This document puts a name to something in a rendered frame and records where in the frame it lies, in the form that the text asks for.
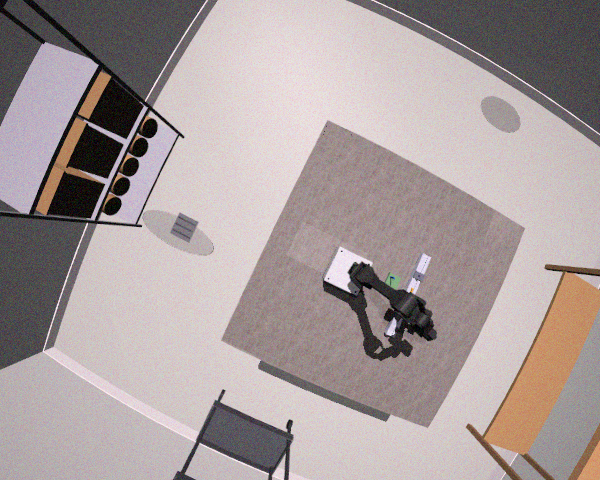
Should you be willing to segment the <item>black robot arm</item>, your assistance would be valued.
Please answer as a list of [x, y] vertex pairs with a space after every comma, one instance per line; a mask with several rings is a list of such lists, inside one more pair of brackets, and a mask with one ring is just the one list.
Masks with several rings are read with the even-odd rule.
[[[412, 329], [414, 328], [415, 333], [417, 335], [419, 334], [421, 338], [423, 336], [427, 341], [432, 341], [437, 338], [437, 332], [433, 328], [435, 325], [425, 309], [425, 300], [422, 300], [414, 293], [408, 293], [404, 289], [396, 290], [393, 287], [388, 286], [377, 277], [374, 268], [362, 261], [360, 264], [357, 264], [356, 262], [353, 263], [348, 274], [361, 286], [364, 285], [368, 289], [373, 288], [389, 299], [390, 305], [394, 308], [394, 311], [404, 319], [405, 322], [410, 323], [410, 327]], [[411, 313], [413, 310], [417, 310], [420, 313]]]

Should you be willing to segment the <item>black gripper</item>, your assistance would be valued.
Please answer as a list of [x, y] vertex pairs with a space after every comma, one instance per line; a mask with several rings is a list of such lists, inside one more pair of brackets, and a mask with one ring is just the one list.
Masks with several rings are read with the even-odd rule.
[[[413, 310], [411, 313], [414, 313], [414, 312], [416, 312], [416, 313], [418, 313], [418, 314], [420, 313], [420, 312], [419, 312], [419, 311], [417, 311], [417, 310]], [[432, 312], [431, 312], [430, 310], [427, 310], [427, 309], [426, 309], [426, 312], [428, 313], [428, 315], [429, 315], [430, 317], [432, 317]], [[411, 313], [410, 313], [410, 314], [411, 314]]]

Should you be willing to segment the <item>green tray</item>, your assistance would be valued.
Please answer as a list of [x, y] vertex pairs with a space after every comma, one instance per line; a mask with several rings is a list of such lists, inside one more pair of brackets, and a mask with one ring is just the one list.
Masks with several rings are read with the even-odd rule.
[[[392, 279], [392, 278], [390, 278], [390, 276], [391, 276], [391, 277], [394, 277], [395, 279]], [[390, 273], [390, 272], [389, 272], [389, 274], [388, 274], [388, 276], [387, 276], [387, 278], [386, 278], [386, 281], [385, 281], [385, 283], [386, 283], [388, 286], [390, 286], [390, 287], [393, 287], [394, 289], [396, 289], [396, 290], [397, 290], [397, 287], [398, 287], [398, 285], [399, 285], [399, 282], [400, 282], [400, 280], [401, 280], [401, 278], [400, 278], [400, 277], [398, 277], [398, 276], [396, 276], [396, 275], [394, 275], [394, 274], [392, 274], [392, 273]]]

